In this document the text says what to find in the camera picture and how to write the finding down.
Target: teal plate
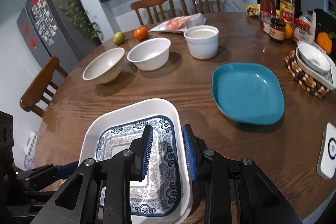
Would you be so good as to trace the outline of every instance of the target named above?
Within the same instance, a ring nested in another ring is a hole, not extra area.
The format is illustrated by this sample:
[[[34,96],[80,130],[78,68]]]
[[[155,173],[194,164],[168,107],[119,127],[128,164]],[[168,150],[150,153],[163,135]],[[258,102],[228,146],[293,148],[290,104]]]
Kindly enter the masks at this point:
[[[242,123],[273,124],[285,109],[277,77],[253,63],[218,67],[212,75],[212,97],[222,114]]]

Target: small white bowl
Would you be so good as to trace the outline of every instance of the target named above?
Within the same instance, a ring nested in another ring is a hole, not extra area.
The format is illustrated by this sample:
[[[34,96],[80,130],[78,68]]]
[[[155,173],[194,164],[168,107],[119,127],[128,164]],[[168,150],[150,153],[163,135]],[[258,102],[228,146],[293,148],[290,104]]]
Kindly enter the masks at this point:
[[[184,32],[190,54],[197,59],[210,59],[218,52],[218,29],[201,25]]]
[[[83,72],[83,79],[97,84],[108,83],[118,77],[124,65],[123,48],[113,48],[99,55]]]
[[[168,61],[170,44],[163,37],[149,39],[131,49],[127,59],[141,70],[156,70]]]
[[[325,73],[331,70],[330,63],[323,52],[308,43],[300,43],[298,49],[307,65],[313,70]]]

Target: refrigerator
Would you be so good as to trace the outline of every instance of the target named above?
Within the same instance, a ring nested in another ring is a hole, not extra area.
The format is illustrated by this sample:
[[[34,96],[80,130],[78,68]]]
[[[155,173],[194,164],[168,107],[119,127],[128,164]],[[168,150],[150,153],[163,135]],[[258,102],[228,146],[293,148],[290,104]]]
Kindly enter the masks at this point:
[[[69,74],[101,42],[73,26],[61,11],[61,5],[66,5],[64,0],[27,0],[17,26],[41,67],[50,57],[56,56],[60,66]],[[55,71],[52,80],[60,85],[64,78]]]

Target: white device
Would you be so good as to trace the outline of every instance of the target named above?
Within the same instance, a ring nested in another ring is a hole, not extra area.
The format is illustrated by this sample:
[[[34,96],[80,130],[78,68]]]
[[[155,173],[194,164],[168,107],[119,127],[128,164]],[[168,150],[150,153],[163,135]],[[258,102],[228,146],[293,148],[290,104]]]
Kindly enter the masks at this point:
[[[31,155],[34,156],[36,139],[37,139],[37,133],[35,133],[34,131],[31,131],[29,133],[26,145],[23,148],[23,151],[25,152],[27,156],[31,156]]]
[[[336,127],[328,122],[323,130],[322,147],[317,163],[317,173],[324,179],[331,179],[336,168]]]

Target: red paper cutting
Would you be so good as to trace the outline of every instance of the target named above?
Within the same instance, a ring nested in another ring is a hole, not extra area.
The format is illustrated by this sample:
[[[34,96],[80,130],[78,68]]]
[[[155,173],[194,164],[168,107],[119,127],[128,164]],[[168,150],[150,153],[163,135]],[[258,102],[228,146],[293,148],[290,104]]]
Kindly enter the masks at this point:
[[[29,44],[30,44],[30,47],[36,48],[36,39],[31,37],[29,39]]]
[[[30,4],[31,5],[35,5],[36,3],[38,3],[39,0],[31,0]]]
[[[24,34],[25,35],[29,35],[29,33],[30,33],[30,31],[29,31],[29,26],[28,26],[28,24],[27,23],[25,23],[24,25],[23,25],[23,32],[24,32]]]

